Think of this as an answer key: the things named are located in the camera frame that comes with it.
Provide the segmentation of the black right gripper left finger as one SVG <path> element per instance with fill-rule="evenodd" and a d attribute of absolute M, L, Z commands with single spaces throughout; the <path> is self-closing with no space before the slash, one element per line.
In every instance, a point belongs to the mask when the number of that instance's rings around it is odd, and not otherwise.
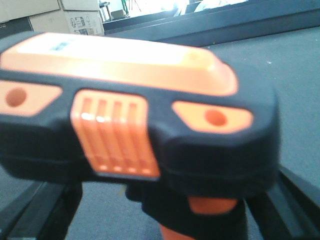
<path fill-rule="evenodd" d="M 82 196 L 79 182 L 32 183 L 0 211 L 0 238 L 64 240 Z"/>

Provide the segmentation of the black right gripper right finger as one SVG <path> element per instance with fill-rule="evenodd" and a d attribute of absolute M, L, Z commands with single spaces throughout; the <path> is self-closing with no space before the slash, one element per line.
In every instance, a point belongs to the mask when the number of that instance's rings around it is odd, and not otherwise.
<path fill-rule="evenodd" d="M 272 188 L 246 203 L 264 240 L 320 238 L 320 188 L 284 166 Z"/>

